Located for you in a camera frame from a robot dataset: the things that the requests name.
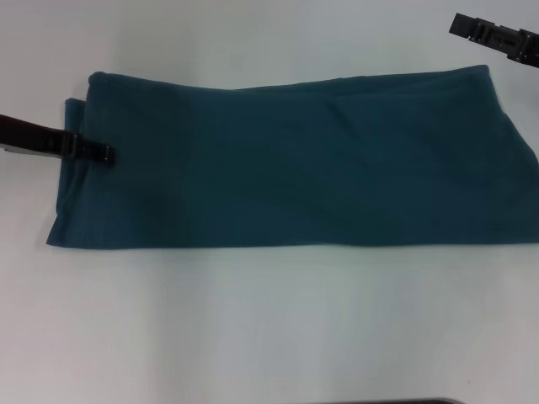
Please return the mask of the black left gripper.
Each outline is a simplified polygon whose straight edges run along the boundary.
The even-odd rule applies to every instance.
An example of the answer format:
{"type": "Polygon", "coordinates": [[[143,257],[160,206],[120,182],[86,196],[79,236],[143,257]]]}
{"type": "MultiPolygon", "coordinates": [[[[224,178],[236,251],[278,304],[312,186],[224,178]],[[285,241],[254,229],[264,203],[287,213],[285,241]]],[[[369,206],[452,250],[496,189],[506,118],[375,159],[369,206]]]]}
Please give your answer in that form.
{"type": "Polygon", "coordinates": [[[70,161],[85,160],[106,165],[115,163],[115,149],[112,146],[6,115],[1,115],[1,148],[7,152],[70,161]]]}

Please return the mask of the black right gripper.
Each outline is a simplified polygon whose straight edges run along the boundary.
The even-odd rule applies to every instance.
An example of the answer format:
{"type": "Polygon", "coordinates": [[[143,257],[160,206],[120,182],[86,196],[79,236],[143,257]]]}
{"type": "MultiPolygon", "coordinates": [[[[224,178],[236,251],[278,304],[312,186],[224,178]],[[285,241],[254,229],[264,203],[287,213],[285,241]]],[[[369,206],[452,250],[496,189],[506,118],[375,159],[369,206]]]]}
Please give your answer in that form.
{"type": "Polygon", "coordinates": [[[449,33],[501,52],[510,59],[521,59],[527,66],[539,67],[538,34],[496,25],[487,20],[457,13],[449,33]]]}

